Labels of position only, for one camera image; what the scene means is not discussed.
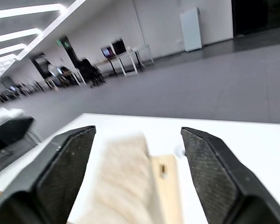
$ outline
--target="white wall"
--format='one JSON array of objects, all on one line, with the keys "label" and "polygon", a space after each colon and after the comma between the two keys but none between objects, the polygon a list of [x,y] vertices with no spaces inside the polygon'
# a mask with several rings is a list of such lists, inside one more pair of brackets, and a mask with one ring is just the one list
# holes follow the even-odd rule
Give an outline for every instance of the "white wall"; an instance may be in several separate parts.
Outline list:
[{"label": "white wall", "polygon": [[[117,0],[67,36],[77,57],[91,63],[103,61],[101,48],[120,37],[130,47],[141,45],[144,39],[154,58],[166,56],[184,50],[180,13],[191,7],[200,8],[204,45],[233,37],[231,0]],[[52,64],[74,68],[62,46],[54,43],[43,52]],[[109,64],[99,68],[111,69]],[[12,79],[27,82],[27,77],[42,80],[29,60]]]},{"label": "white wall", "polygon": [[144,40],[153,57],[184,50],[178,0],[134,0]]},{"label": "white wall", "polygon": [[43,82],[41,74],[29,59],[25,59],[25,61],[22,63],[22,67],[14,71],[11,79],[15,84],[31,84],[35,81]]}]

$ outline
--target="dark doorway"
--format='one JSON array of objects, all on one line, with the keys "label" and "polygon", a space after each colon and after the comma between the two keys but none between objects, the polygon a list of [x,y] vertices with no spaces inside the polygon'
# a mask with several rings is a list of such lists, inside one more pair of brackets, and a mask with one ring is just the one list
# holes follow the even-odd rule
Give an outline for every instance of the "dark doorway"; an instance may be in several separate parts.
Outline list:
[{"label": "dark doorway", "polygon": [[280,27],[280,0],[232,0],[234,35]]}]

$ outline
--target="textured gripper pad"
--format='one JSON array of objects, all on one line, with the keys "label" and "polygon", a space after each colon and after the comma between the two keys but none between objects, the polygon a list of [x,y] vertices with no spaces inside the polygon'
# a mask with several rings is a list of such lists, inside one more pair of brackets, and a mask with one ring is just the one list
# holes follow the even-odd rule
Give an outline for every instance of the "textured gripper pad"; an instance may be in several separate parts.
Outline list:
[{"label": "textured gripper pad", "polygon": [[209,224],[222,224],[239,192],[206,141],[182,131],[195,189]]},{"label": "textured gripper pad", "polygon": [[83,182],[94,134],[91,129],[71,138],[38,182],[36,195],[52,224],[67,221]]}]

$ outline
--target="desk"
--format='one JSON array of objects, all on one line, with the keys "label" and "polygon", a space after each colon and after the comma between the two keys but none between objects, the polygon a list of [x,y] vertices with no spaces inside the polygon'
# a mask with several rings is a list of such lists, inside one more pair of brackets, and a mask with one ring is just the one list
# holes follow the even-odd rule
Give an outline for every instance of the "desk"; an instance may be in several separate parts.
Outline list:
[{"label": "desk", "polygon": [[[132,48],[130,51],[124,52],[124,53],[122,53],[120,55],[115,55],[113,58],[106,59],[106,60],[104,60],[102,62],[98,62],[98,63],[94,64],[94,66],[100,66],[100,65],[103,65],[103,64],[106,64],[106,63],[110,63],[111,66],[112,66],[114,74],[117,75],[117,72],[116,72],[116,70],[115,70],[115,68],[114,68],[114,66],[112,64],[112,61],[117,60],[119,62],[119,64],[120,64],[120,68],[121,68],[124,76],[127,77],[127,76],[130,76],[130,75],[136,75],[136,74],[138,74],[138,70],[137,70],[137,66],[136,66],[136,64],[135,64],[135,62],[133,60],[132,54],[134,53],[136,55],[137,63],[139,65],[139,67],[143,67],[144,63],[140,61],[139,51],[145,50],[145,49],[148,50],[150,61],[152,63],[154,63],[154,60],[153,60],[152,55],[151,55],[150,47],[149,47],[149,45],[145,44],[145,45],[140,45],[140,46],[137,46],[135,48]],[[121,59],[126,57],[126,56],[129,56],[131,61],[132,61],[132,65],[133,65],[133,68],[134,68],[134,71],[132,71],[132,72],[126,72],[125,67],[124,67],[124,65],[122,63]]]},{"label": "desk", "polygon": [[[184,148],[180,135],[182,126],[200,129],[223,139],[237,158],[254,172],[280,204],[280,125],[85,113],[56,134],[88,125],[95,125],[97,134],[92,145],[84,181],[69,217],[69,221],[72,223],[77,221],[81,212],[91,206],[87,199],[88,197],[91,198],[93,180],[106,141],[119,136],[143,132],[151,155],[173,154],[177,149]],[[41,152],[56,134],[50,136],[0,172],[1,191]],[[177,159],[177,170],[184,223],[207,224],[191,179],[186,157]]]}]

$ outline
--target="small white object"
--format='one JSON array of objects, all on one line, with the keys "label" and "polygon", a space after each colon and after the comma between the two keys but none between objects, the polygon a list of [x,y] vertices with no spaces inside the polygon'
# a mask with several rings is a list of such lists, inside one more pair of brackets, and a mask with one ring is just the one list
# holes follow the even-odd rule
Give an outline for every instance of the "small white object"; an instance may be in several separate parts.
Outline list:
[{"label": "small white object", "polygon": [[198,8],[192,8],[181,14],[182,32],[187,52],[201,49],[201,34],[199,26]]}]

